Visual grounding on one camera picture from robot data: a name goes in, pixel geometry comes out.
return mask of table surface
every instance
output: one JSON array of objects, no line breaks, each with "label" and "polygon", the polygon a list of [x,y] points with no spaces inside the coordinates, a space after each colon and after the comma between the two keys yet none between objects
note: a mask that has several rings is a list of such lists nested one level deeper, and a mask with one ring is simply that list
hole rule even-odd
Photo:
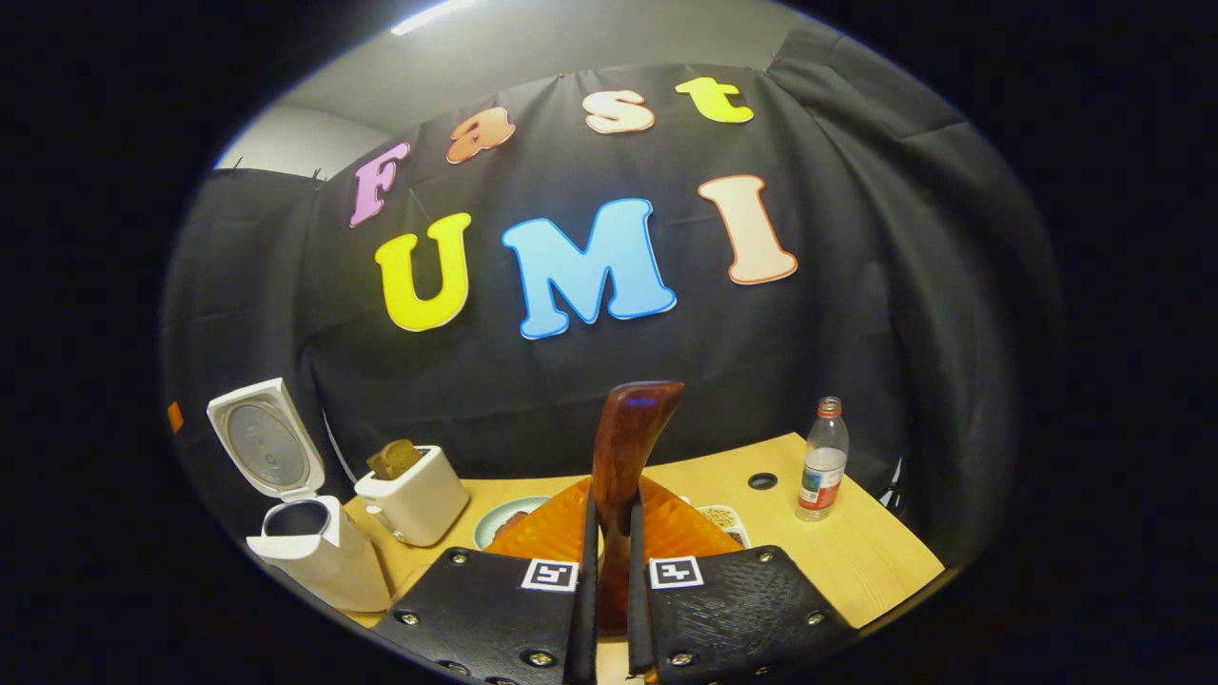
[{"label": "table surface", "polygon": [[[854,628],[892,609],[943,572],[943,564],[875,497],[849,477],[837,503],[820,522],[795,518],[804,439],[794,433],[694,460],[648,467],[643,473],[695,507],[736,509],[754,547],[777,545]],[[754,490],[748,480],[772,473],[778,483]],[[492,508],[533,495],[555,495],[585,475],[505,480],[463,479],[470,502],[453,527],[430,547],[403,545],[364,511],[358,496],[343,505],[371,540],[396,598],[406,594],[441,552],[452,546],[476,550],[474,528]],[[370,628],[381,613],[343,612]],[[597,650],[602,683],[626,678],[626,642],[603,639]]]}]

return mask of letter m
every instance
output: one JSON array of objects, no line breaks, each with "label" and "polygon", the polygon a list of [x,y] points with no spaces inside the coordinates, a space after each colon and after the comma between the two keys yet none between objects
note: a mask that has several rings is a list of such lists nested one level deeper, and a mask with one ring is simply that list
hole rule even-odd
[{"label": "letter m", "polygon": [[597,211],[588,246],[580,251],[549,219],[518,223],[503,232],[502,241],[516,252],[525,293],[525,321],[520,334],[548,338],[566,330],[570,317],[554,307],[554,286],[583,323],[600,313],[605,278],[613,278],[609,313],[630,319],[658,314],[677,303],[664,286],[647,233],[652,204],[637,197],[607,202]]}]

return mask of peach letter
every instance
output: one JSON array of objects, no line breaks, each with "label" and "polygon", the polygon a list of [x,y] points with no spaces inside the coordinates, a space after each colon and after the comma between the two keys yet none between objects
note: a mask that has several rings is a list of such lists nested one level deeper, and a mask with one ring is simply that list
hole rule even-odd
[{"label": "peach letter", "polygon": [[410,146],[398,143],[392,150],[356,169],[356,212],[351,215],[351,228],[376,216],[385,206],[378,190],[389,190],[393,185],[393,174],[398,162],[410,152]]},{"label": "peach letter", "polygon": [[374,258],[381,266],[385,286],[385,308],[389,318],[398,327],[418,333],[438,328],[451,322],[469,297],[469,273],[465,269],[465,240],[463,232],[469,227],[466,213],[449,215],[428,228],[428,238],[440,249],[440,275],[443,279],[440,293],[421,301],[414,291],[414,274],[410,271],[410,252],[419,244],[413,234],[400,235],[376,250]]},{"label": "peach letter", "polygon": [[515,124],[508,123],[507,110],[503,107],[482,110],[453,129],[449,138],[456,143],[448,149],[448,163],[459,165],[482,150],[502,145],[515,132]]},{"label": "peach letter", "polygon": [[739,95],[741,89],[730,83],[720,84],[709,76],[687,80],[677,87],[677,93],[688,93],[693,106],[713,122],[744,123],[753,118],[753,110],[736,107],[727,101],[728,95]]},{"label": "peach letter", "polygon": [[742,285],[786,278],[799,267],[795,256],[778,245],[778,236],[761,204],[765,182],[755,176],[725,176],[703,183],[698,195],[719,208],[736,260],[727,277]]},{"label": "peach letter", "polygon": [[626,133],[652,128],[655,115],[641,106],[643,96],[633,90],[602,90],[583,99],[583,119],[597,133]]}]

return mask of yellow letter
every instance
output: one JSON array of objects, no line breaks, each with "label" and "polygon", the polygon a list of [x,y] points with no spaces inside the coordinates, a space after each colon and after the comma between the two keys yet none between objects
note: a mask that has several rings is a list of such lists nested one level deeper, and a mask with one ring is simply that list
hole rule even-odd
[{"label": "yellow letter", "polygon": [[440,293],[421,301],[414,291],[414,274],[410,271],[410,252],[419,244],[413,234],[400,235],[376,250],[374,258],[381,266],[385,284],[385,308],[389,318],[398,327],[418,333],[440,328],[460,313],[469,297],[469,273],[465,269],[465,240],[463,232],[469,227],[466,213],[451,215],[428,228],[428,238],[440,249]]},{"label": "yellow letter", "polygon": [[698,186],[698,195],[719,207],[732,241],[736,261],[727,278],[741,285],[778,280],[795,273],[795,256],[778,245],[770,217],[761,204],[765,182],[755,176],[725,176]]},{"label": "yellow letter", "polygon": [[449,138],[456,143],[448,149],[448,163],[459,165],[482,150],[502,145],[515,132],[515,124],[508,123],[507,110],[503,107],[482,110],[453,129]]},{"label": "yellow letter", "polygon": [[642,107],[643,96],[633,90],[602,90],[583,99],[583,119],[597,133],[626,133],[652,128],[655,115]]},{"label": "yellow letter", "polygon": [[728,95],[739,95],[741,89],[730,83],[722,85],[709,76],[687,80],[677,87],[677,93],[688,93],[694,107],[702,116],[713,122],[744,123],[753,118],[753,110],[734,107],[727,101]]}]

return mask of orange letter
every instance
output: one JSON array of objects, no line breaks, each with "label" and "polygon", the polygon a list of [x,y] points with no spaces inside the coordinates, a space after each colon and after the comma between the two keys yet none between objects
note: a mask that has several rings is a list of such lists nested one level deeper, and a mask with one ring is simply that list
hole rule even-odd
[{"label": "orange letter", "polygon": [[736,261],[727,277],[742,285],[786,278],[799,267],[795,256],[778,245],[761,204],[765,182],[755,176],[725,176],[703,183],[698,195],[719,207]]},{"label": "orange letter", "polygon": [[655,115],[642,107],[643,96],[633,90],[602,90],[583,99],[583,119],[597,133],[626,133],[652,128]]},{"label": "orange letter", "polygon": [[482,110],[453,129],[449,138],[457,143],[448,149],[448,163],[459,165],[482,150],[497,147],[515,132],[516,127],[508,123],[507,110],[503,107]]}]

